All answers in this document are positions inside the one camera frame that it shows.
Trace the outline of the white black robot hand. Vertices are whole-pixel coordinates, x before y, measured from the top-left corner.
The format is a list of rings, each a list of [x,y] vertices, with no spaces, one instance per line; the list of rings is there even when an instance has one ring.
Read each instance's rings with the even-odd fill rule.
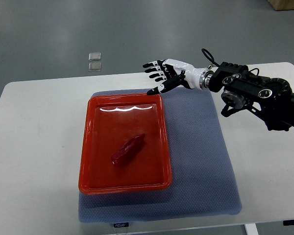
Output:
[[[186,81],[184,87],[189,89],[201,89],[204,68],[195,68],[186,62],[167,59],[155,60],[143,65],[145,73],[152,73],[149,78],[155,78],[156,82],[164,81],[157,87],[147,91],[147,95],[163,94],[175,89]]]

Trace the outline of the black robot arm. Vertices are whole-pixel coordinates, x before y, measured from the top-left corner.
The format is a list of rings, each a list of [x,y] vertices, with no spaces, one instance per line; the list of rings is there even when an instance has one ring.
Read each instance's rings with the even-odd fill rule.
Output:
[[[247,65],[218,64],[208,50],[201,51],[210,61],[207,68],[197,69],[173,59],[144,64],[149,77],[159,82],[147,94],[163,94],[178,86],[222,92],[224,117],[248,110],[261,119],[269,131],[294,128],[294,92],[287,80],[260,76],[258,68],[249,69]]]

